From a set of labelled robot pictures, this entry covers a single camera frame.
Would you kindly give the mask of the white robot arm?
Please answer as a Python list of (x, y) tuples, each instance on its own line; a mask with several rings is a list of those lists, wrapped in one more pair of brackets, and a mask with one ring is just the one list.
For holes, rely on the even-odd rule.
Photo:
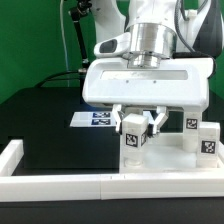
[(111, 107), (116, 130), (130, 109), (155, 110), (148, 134), (156, 135), (172, 110), (202, 114), (208, 80), (224, 50), (220, 0), (130, 0), (123, 16), (116, 0), (78, 0), (74, 20), (92, 13), (96, 59), (88, 67), (82, 96)]

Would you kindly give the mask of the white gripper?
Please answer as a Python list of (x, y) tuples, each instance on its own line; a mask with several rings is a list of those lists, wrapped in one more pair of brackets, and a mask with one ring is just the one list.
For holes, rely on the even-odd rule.
[(112, 107), (115, 130), (122, 133), (125, 107), (156, 108), (148, 112), (149, 137), (160, 133), (169, 109), (205, 109), (209, 104), (208, 78), (214, 60), (183, 54), (162, 59), (157, 67), (132, 67), (131, 35), (124, 33), (94, 47), (96, 60), (87, 71), (83, 98), (91, 105)]

